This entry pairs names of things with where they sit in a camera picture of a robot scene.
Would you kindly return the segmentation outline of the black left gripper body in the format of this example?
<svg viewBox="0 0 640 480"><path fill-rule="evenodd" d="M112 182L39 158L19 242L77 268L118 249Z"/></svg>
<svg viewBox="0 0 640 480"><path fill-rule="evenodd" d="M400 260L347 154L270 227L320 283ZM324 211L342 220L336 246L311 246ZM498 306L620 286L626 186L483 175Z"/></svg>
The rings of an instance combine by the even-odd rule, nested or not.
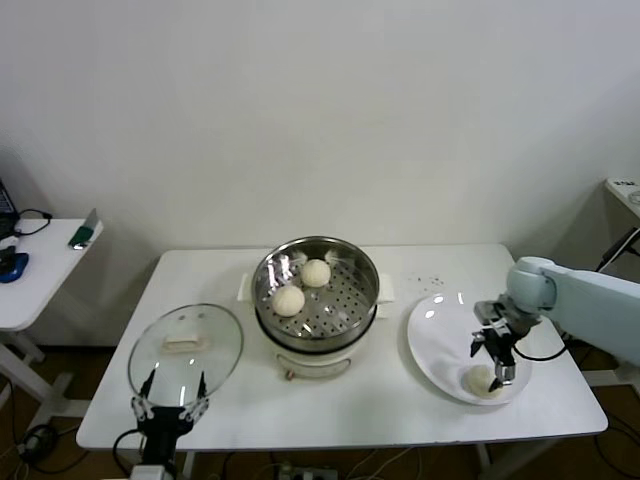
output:
<svg viewBox="0 0 640 480"><path fill-rule="evenodd" d="M153 407L151 416L137 422L139 432L146 439L142 463L172 464L178 440L190 433L193 426L191 414L184 407Z"/></svg>

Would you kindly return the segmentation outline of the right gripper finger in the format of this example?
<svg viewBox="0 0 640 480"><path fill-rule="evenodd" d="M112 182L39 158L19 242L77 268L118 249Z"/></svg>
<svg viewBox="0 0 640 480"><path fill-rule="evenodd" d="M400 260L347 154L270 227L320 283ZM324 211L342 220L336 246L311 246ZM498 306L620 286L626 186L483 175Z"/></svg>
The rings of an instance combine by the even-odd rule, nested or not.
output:
<svg viewBox="0 0 640 480"><path fill-rule="evenodd" d="M505 386L511 385L515 378L515 366L496 364L494 373L495 378L489 386L490 391L496 391Z"/></svg>
<svg viewBox="0 0 640 480"><path fill-rule="evenodd" d="M474 357L481 349L484 349L491 357L495 356L495 330L483 328L472 333L470 356Z"/></svg>

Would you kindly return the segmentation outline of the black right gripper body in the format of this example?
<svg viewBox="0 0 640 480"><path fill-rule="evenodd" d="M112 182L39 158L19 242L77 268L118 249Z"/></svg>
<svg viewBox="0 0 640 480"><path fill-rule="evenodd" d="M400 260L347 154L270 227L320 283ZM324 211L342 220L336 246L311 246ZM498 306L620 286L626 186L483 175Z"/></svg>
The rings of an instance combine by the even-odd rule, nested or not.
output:
<svg viewBox="0 0 640 480"><path fill-rule="evenodd" d="M511 328L504 324L495 326L485 326L482 328L485 337L484 346L496 365L503 367L514 367L513 346L518 337Z"/></svg>

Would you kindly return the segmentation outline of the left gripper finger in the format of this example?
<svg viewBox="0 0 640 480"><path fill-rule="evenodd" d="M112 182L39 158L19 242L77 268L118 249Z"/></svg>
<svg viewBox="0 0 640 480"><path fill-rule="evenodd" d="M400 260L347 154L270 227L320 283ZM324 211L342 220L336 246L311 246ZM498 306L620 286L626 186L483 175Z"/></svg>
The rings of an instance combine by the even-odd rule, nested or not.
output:
<svg viewBox="0 0 640 480"><path fill-rule="evenodd" d="M196 400L189 407L185 407L180 414L180 419L184 421L198 421L209 407L209 399L207 394L207 384L205 372L202 371L198 383Z"/></svg>
<svg viewBox="0 0 640 480"><path fill-rule="evenodd" d="M155 376L155 370L152 369L148 377L142 383L142 386L138 393L136 393L131 400L131 407L134 415L137 419L151 419L153 417L153 411L148 396L151 390Z"/></svg>

